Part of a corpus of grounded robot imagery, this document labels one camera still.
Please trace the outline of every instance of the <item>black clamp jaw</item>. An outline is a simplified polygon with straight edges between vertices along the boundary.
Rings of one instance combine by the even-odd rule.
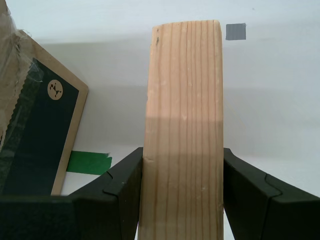
[[[69,196],[1,196],[0,240],[134,240],[143,148]],[[320,198],[224,149],[224,209],[235,240],[320,240]]]
[[[223,153],[224,209],[235,240],[320,240],[320,198]]]

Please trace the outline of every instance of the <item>green tape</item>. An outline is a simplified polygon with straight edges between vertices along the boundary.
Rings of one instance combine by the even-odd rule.
[[[112,157],[108,153],[72,151],[67,172],[102,175],[111,166]]]

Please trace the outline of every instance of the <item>white wall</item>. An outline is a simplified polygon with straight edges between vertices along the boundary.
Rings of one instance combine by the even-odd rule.
[[[74,149],[116,161],[143,145],[152,26],[217,19],[224,35],[246,23],[246,40],[223,40],[224,146],[320,196],[319,0],[7,3],[16,26],[89,86]]]

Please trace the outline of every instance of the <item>pine wood plank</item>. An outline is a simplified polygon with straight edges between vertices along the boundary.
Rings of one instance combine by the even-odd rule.
[[[223,239],[218,21],[152,29],[139,240]]]

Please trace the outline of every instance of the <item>circular logo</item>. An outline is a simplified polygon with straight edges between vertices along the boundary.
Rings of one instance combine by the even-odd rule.
[[[58,80],[51,80],[48,84],[48,94],[53,100],[59,100],[64,93],[61,83]]]

